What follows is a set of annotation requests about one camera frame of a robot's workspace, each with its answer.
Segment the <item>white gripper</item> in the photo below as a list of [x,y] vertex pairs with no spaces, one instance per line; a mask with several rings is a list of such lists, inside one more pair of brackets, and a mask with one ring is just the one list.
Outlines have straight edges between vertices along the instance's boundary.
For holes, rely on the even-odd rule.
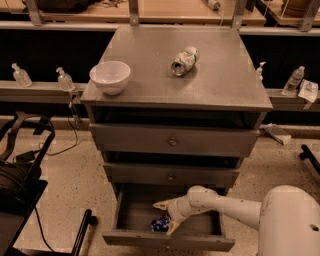
[[168,223],[168,230],[166,232],[168,236],[172,235],[181,223],[189,218],[193,213],[190,201],[185,196],[158,201],[153,204],[153,207],[163,211],[168,210],[171,217],[171,220]]

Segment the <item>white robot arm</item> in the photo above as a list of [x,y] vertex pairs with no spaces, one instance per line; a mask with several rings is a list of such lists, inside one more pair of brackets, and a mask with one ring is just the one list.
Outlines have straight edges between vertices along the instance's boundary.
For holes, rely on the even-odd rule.
[[251,201],[196,185],[153,206],[169,213],[168,234],[193,215],[217,211],[258,231],[257,256],[320,256],[320,205],[298,187],[277,186]]

